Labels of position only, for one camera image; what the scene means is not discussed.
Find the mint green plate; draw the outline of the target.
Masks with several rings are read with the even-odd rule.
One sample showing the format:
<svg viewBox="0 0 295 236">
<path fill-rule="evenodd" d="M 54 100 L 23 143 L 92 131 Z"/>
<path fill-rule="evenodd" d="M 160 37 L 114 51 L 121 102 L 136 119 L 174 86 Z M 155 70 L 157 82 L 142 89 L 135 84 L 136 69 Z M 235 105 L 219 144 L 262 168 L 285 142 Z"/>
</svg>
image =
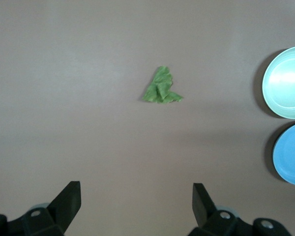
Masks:
<svg viewBox="0 0 295 236">
<path fill-rule="evenodd" d="M 295 47 L 277 55 L 265 70 L 263 98 L 278 116 L 295 119 Z"/>
</svg>

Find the blue plate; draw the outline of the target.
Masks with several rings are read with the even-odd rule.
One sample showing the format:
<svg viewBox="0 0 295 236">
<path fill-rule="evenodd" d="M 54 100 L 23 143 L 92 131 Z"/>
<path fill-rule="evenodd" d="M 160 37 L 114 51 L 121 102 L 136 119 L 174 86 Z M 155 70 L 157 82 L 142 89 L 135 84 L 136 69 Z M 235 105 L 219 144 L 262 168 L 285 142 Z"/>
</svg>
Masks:
<svg viewBox="0 0 295 236">
<path fill-rule="evenodd" d="M 276 140 L 272 160 L 279 176 L 295 185 L 295 124 L 286 129 Z"/>
</svg>

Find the green lettuce leaf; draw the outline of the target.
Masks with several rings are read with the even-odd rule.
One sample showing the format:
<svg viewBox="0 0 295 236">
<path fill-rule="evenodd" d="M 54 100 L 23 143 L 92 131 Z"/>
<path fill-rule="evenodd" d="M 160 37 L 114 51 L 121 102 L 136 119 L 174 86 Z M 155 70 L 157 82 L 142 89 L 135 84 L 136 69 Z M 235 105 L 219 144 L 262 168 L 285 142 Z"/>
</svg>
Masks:
<svg viewBox="0 0 295 236">
<path fill-rule="evenodd" d="M 173 77 L 167 66 L 160 66 L 156 70 L 150 85 L 147 87 L 142 100 L 145 102 L 167 104 L 180 102 L 183 97 L 173 91 Z"/>
</svg>

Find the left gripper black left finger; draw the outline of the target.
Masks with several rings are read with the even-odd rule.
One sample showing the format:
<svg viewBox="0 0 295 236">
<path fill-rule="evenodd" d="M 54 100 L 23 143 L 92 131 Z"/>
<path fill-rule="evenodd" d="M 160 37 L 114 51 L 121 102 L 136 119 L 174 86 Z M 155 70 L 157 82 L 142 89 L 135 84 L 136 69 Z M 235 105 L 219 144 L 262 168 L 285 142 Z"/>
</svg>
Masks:
<svg viewBox="0 0 295 236">
<path fill-rule="evenodd" d="M 81 184 L 71 181 L 48 205 L 36 205 L 12 221 L 0 214 L 0 236 L 65 236 L 80 207 Z"/>
</svg>

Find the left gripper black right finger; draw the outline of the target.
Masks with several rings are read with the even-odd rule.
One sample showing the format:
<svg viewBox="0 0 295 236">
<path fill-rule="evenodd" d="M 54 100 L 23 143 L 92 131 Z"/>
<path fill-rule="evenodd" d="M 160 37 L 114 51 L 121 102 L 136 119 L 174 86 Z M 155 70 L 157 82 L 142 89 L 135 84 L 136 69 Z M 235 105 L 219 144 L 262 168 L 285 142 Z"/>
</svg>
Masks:
<svg viewBox="0 0 295 236">
<path fill-rule="evenodd" d="M 198 226 L 188 236 L 292 236 L 273 219 L 257 218 L 250 225 L 228 210 L 217 209 L 202 183 L 193 184 L 192 209 Z"/>
</svg>

